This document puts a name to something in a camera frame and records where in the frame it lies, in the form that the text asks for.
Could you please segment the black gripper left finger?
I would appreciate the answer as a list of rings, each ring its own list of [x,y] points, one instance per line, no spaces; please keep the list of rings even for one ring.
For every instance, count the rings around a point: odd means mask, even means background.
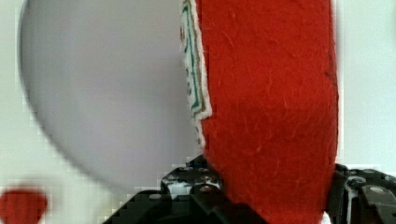
[[[220,175],[200,155],[177,167],[158,190],[142,190],[103,224],[268,224],[225,195]]]

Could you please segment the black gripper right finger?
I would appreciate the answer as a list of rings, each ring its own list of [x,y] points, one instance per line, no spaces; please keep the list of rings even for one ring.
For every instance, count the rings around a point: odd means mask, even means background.
[[[396,224],[396,179],[337,164],[326,214],[331,224]]]

